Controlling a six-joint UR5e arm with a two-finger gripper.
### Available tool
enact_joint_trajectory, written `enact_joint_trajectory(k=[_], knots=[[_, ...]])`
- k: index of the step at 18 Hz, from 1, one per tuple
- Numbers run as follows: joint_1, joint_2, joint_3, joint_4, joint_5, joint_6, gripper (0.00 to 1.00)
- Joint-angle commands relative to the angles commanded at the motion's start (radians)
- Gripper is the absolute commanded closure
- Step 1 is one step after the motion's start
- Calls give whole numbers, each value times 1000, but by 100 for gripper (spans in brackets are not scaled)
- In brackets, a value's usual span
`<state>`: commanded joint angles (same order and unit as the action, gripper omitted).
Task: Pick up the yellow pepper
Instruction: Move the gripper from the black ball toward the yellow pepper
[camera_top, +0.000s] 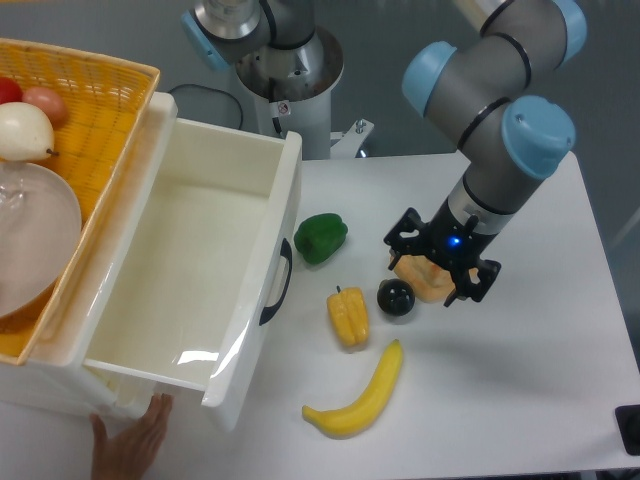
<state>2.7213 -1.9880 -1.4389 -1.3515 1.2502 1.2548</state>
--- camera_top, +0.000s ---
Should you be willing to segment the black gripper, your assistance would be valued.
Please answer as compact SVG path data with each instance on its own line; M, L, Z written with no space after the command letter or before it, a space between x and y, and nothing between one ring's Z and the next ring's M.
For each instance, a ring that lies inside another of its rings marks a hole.
M493 286L501 264L481 257L495 236L481 233L479 226L477 215L459 222L447 206L440 207L428 223L409 208L384 237L390 249L388 269L394 270L404 255L424 256L448 271L454 282L445 307L455 300L480 302Z

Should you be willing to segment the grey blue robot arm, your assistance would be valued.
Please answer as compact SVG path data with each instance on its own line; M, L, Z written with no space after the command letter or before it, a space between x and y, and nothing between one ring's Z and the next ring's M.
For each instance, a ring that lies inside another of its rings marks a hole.
M570 117L527 88L576 55L587 36L573 1L458 7L479 41L466 51L443 41L428 45L407 67L402 91L469 167L431 221L408 210L385 237L392 268L403 270L409 256L429 261L424 287L445 304L484 298L501 266L483 251L572 149ZM296 132L304 159L330 156L330 94L343 71L342 51L316 24L309 2L200 1L181 22L211 69L235 70L253 96L262 133ZM450 286L434 286L443 271Z

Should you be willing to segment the person's hand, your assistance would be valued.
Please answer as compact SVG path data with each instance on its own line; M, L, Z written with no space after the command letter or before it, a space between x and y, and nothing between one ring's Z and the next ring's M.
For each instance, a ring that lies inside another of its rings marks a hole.
M144 415L114 437L101 417L91 414L91 478L142 479L166 437L173 401L169 394L154 394Z

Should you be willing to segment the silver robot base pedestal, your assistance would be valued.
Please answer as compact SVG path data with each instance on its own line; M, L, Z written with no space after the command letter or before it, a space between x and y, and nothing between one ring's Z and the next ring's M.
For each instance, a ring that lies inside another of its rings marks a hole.
M310 40L296 49L264 46L235 65L237 77L253 98L258 131L302 138L304 160L358 158L374 130L366 119L345 131L331 125L332 91L344 70L337 39L318 26Z

